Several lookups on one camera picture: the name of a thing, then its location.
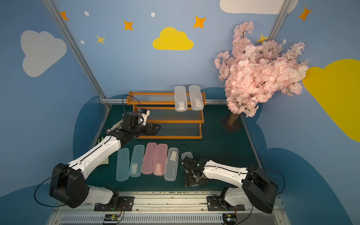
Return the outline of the clear pencil case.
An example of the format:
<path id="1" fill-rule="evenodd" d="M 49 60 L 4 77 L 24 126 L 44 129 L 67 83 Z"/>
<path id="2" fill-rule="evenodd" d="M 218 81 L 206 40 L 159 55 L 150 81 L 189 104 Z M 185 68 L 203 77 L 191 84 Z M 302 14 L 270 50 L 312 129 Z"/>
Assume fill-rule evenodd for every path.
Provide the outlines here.
<path id="1" fill-rule="evenodd" d="M 185 112 L 188 109 L 187 92 L 185 86 L 176 86 L 174 88 L 175 110 Z"/>
<path id="2" fill-rule="evenodd" d="M 191 166 L 194 162 L 193 155 L 191 152 L 184 152 L 181 155 L 181 165 L 182 167 Z"/>
<path id="3" fill-rule="evenodd" d="M 179 162 L 179 154 L 178 148 L 169 148 L 167 161 L 166 161 L 166 171 L 164 178 L 166 181 L 174 182 L 177 177 L 178 171 L 178 162 Z"/>
<path id="4" fill-rule="evenodd" d="M 203 110 L 204 102 L 200 87 L 198 85 L 190 85 L 188 90 L 190 96 L 191 109 L 193 111 Z"/>

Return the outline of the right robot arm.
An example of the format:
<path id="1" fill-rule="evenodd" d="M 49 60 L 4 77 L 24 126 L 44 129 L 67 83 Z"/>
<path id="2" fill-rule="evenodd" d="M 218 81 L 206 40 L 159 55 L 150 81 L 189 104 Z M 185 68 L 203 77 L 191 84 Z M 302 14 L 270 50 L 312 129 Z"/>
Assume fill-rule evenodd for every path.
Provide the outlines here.
<path id="1" fill-rule="evenodd" d="M 232 167 L 204 158 L 195 161 L 188 156 L 181 160 L 181 166 L 188 172 L 184 176 L 186 187 L 203 185 L 211 179 L 222 181 L 236 186 L 223 192 L 222 200 L 228 205 L 238 205 L 241 195 L 245 195 L 258 210 L 273 212 L 278 184 L 260 167 Z"/>

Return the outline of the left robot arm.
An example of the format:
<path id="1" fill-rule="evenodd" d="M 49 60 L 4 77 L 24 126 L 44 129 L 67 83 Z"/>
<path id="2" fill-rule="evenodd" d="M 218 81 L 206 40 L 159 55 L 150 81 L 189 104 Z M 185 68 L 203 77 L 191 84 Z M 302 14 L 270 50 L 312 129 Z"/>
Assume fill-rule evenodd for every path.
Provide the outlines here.
<path id="1" fill-rule="evenodd" d="M 155 136 L 159 132 L 160 125 L 147 123 L 149 116 L 150 111 L 146 109 L 125 113 L 104 140 L 68 164 L 56 165 L 52 171 L 49 195 L 70 208 L 86 203 L 115 202 L 113 191 L 88 186 L 86 180 L 100 163 L 133 139 L 142 135 Z"/>

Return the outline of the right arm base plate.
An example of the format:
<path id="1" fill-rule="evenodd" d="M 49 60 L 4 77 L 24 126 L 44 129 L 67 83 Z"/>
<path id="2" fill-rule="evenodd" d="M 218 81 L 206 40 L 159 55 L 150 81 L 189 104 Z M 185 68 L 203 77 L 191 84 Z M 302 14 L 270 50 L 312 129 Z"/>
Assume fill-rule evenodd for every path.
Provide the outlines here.
<path id="1" fill-rule="evenodd" d="M 208 211 L 245 211 L 245 200 L 243 198 L 221 198 L 216 195 L 206 197 Z"/>

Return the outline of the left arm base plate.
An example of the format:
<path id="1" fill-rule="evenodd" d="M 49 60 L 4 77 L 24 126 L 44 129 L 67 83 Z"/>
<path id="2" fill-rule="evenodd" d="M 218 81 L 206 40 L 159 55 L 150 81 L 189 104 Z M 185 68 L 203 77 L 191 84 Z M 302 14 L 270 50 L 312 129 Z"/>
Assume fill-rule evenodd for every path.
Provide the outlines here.
<path id="1" fill-rule="evenodd" d="M 131 212 L 134 205 L 134 196 L 119 196 L 108 204 L 95 204 L 95 212 Z"/>

